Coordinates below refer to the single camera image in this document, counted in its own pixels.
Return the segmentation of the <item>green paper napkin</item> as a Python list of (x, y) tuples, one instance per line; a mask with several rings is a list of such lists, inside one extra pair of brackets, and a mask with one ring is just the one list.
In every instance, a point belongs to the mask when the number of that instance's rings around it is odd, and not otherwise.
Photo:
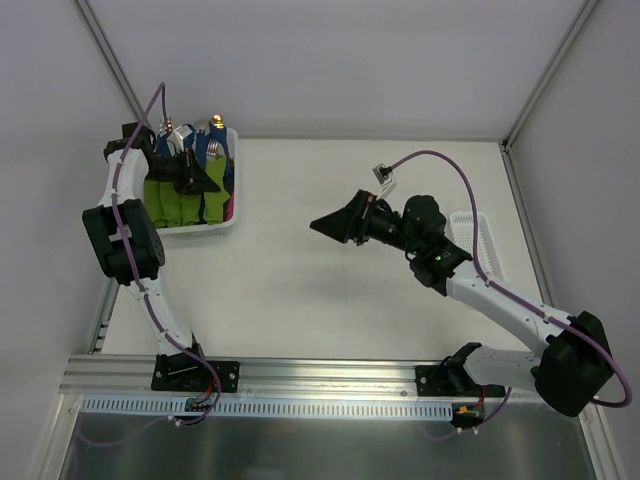
[(224, 174), (226, 170), (226, 157), (223, 155), (208, 156), (205, 172), (209, 178), (219, 186), (218, 192), (204, 193), (203, 218), (207, 224), (219, 224), (224, 221), (224, 205), (229, 199), (228, 192), (224, 188)]

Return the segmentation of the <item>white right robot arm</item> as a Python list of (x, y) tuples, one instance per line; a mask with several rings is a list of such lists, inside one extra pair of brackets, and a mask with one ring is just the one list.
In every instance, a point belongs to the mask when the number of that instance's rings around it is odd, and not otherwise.
[(343, 208), (311, 222), (340, 243), (376, 240), (405, 255), (423, 286), (480, 312), (518, 338), (526, 351), (470, 342), (448, 360), (449, 387), (470, 395), (493, 384), (535, 391), (557, 412), (576, 417), (614, 374), (603, 324), (583, 311), (571, 315), (535, 304), (503, 281), (486, 279), (472, 256), (445, 235), (445, 216), (429, 195), (409, 198), (401, 213), (360, 190)]

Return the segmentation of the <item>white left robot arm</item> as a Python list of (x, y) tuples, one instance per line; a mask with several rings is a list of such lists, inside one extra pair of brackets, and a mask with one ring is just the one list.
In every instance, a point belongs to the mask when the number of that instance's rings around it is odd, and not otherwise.
[(97, 206), (83, 212), (82, 222), (103, 274), (131, 295), (155, 336), (152, 389), (211, 396), (221, 392), (221, 380), (188, 321), (172, 308), (162, 278), (164, 246), (144, 203), (144, 183), (167, 182), (187, 195), (218, 193), (222, 183), (205, 173), (180, 132), (170, 137), (173, 146), (161, 152), (147, 126), (123, 124), (120, 138), (103, 150), (104, 193)]

